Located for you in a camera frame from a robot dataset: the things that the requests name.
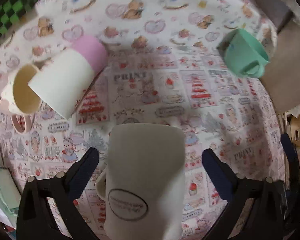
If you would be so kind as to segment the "printed bear tablecloth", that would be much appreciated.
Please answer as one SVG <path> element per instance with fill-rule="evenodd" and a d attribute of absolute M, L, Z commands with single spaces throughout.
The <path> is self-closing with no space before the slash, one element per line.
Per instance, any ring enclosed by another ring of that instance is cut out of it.
<path fill-rule="evenodd" d="M 105 238 L 105 204 L 95 185 L 106 166 L 115 125 L 154 123 L 185 136 L 182 239 L 201 239 L 225 207 L 202 167 L 211 148 L 248 178 L 284 178 L 284 153 L 270 96 L 256 79 L 228 71 L 217 47 L 242 28 L 262 44 L 276 30 L 252 0 L 39 0 L 0 39 L 0 88 L 11 71 L 49 63 L 83 35 L 109 50 L 109 66 L 74 115 L 63 119 L 47 104 L 19 134 L 0 115 L 3 160 L 17 187 L 29 176 L 51 178 L 95 147 L 101 163 L 74 202 L 87 224 Z"/>

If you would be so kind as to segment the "cream cup with pink base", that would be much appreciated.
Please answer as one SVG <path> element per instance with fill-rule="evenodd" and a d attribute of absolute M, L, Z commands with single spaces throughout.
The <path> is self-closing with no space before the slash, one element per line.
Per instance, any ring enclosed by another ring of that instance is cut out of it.
<path fill-rule="evenodd" d="M 96 37 L 84 35 L 53 57 L 28 85 L 56 113 L 68 119 L 105 68 L 107 57 L 105 46 Z"/>

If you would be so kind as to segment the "mint green plastic mug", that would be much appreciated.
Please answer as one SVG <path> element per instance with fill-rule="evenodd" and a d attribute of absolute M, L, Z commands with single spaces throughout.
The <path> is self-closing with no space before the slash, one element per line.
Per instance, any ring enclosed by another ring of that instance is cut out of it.
<path fill-rule="evenodd" d="M 261 78 L 270 62 L 262 44 L 244 29 L 226 34 L 217 50 L 227 68 L 237 77 Z"/>

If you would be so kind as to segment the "white mug with oval logo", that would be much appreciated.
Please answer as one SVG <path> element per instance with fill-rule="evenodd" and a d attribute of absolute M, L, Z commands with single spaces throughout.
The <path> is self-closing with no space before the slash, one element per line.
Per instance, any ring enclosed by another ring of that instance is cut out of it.
<path fill-rule="evenodd" d="M 185 197 L 183 131 L 121 124 L 109 136 L 107 165 L 96 181 L 110 239 L 179 239 Z"/>

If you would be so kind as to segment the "green tissue pack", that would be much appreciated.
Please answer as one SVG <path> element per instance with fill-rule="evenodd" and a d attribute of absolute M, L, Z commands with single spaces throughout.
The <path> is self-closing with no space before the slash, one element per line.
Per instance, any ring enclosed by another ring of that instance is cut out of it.
<path fill-rule="evenodd" d="M 0 221 L 16 229 L 21 194 L 8 169 L 0 167 Z"/>

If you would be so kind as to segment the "pink cream drip mug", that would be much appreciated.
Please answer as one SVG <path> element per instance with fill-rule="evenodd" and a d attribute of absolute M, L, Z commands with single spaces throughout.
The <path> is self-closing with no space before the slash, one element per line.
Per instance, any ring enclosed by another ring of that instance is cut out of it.
<path fill-rule="evenodd" d="M 0 92 L 0 109 L 10 116 L 14 129 L 20 134 L 31 130 L 31 115 L 42 104 L 42 99 L 29 87 L 30 80 L 38 73 L 34 64 L 15 69 L 7 75 L 7 83 Z"/>

